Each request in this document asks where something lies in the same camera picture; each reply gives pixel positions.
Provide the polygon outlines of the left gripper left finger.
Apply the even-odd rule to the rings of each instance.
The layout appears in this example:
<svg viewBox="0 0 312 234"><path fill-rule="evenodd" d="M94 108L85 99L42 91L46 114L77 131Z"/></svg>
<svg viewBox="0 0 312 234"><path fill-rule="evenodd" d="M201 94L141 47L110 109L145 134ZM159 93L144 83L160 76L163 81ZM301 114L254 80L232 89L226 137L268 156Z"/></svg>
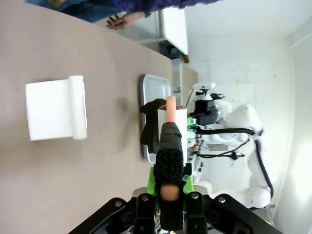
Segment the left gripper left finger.
<svg viewBox="0 0 312 234"><path fill-rule="evenodd" d="M153 234L155 232L155 178L150 168L146 193L129 201L115 197L70 231L71 234Z"/></svg>

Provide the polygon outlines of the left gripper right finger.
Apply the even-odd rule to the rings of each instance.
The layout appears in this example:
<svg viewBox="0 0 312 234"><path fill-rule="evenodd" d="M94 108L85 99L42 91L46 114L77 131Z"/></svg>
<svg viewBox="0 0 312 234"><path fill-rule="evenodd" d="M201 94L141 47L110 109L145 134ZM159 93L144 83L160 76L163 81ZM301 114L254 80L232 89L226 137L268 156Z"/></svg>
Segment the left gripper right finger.
<svg viewBox="0 0 312 234"><path fill-rule="evenodd" d="M207 234L211 227L223 234L280 234L267 221L227 194L211 198L196 192L193 180L185 175L186 233Z"/></svg>

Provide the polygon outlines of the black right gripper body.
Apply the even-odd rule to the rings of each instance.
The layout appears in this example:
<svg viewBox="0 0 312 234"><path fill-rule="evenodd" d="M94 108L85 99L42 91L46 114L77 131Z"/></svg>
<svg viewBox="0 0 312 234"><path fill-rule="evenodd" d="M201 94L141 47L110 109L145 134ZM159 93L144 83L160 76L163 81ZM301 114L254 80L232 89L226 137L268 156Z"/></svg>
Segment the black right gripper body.
<svg viewBox="0 0 312 234"><path fill-rule="evenodd" d="M218 120L218 110L214 100L197 100L195 102L195 118L198 125L211 125Z"/></svg>

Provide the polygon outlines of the person's right hand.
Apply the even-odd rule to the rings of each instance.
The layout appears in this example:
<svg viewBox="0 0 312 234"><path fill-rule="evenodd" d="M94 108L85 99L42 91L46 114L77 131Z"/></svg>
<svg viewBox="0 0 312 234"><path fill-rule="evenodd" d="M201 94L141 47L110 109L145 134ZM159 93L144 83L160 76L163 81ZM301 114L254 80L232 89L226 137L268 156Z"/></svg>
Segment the person's right hand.
<svg viewBox="0 0 312 234"><path fill-rule="evenodd" d="M125 14L122 17L115 15L114 17L109 17L106 27L113 30L126 29L131 26L135 21L136 16L134 14Z"/></svg>

